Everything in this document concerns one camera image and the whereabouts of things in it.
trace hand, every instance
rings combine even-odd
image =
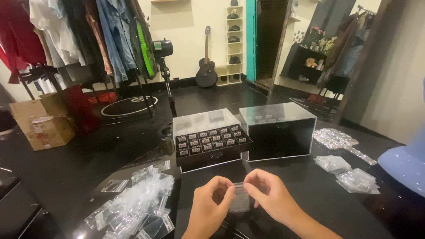
[[[255,199],[255,208],[261,205],[274,220],[286,226],[303,213],[282,180],[274,174],[254,169],[245,177],[244,190]]]
[[[226,191],[219,205],[213,201],[213,194],[218,189]],[[222,224],[234,197],[235,186],[221,176],[215,176],[206,185],[195,189],[189,225],[182,239],[210,238]]]

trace acoustic guitar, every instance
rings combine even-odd
[[[208,35],[211,33],[211,27],[205,28],[205,58],[199,60],[199,71],[196,73],[196,84],[207,88],[215,85],[218,80],[215,72],[215,63],[208,58]]]

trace guitar headstock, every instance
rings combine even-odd
[[[205,28],[205,35],[209,35],[210,33],[211,33],[211,27],[210,26],[207,26]]]

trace denim shirt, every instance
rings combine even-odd
[[[136,68],[130,42],[130,16],[125,0],[96,0],[115,81],[128,80],[125,71]]]

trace glossy tabletop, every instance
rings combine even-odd
[[[390,140],[318,121],[316,129],[321,128],[336,128],[347,133],[360,142],[355,148],[375,160],[386,150],[401,146]],[[376,177],[381,194],[353,194],[345,191],[335,182],[335,175],[314,163],[314,157],[325,155],[342,156],[353,169],[361,168]],[[110,179],[130,179],[134,171],[166,160],[170,160],[171,169],[163,173],[176,178],[166,205],[166,208],[171,209],[170,218],[176,229],[166,238],[179,239],[183,235],[189,221],[193,191],[197,187],[215,175],[228,177],[232,182],[242,182],[254,168],[278,175],[306,213],[345,239],[418,238],[419,235],[425,235],[424,198],[394,180],[379,165],[369,166],[342,149],[330,151],[317,141],[313,142],[309,156],[251,163],[238,160],[185,174],[180,173],[175,159],[174,145],[169,141],[111,174],[98,185],[80,209],[72,238],[101,239],[105,234],[106,228],[101,231],[90,229],[84,223],[84,218],[117,194],[100,192]],[[287,227],[274,222],[263,209],[254,209],[252,205],[251,202],[250,212],[230,213],[225,221],[250,239],[298,238]],[[234,237],[231,232],[220,228],[212,238]]]

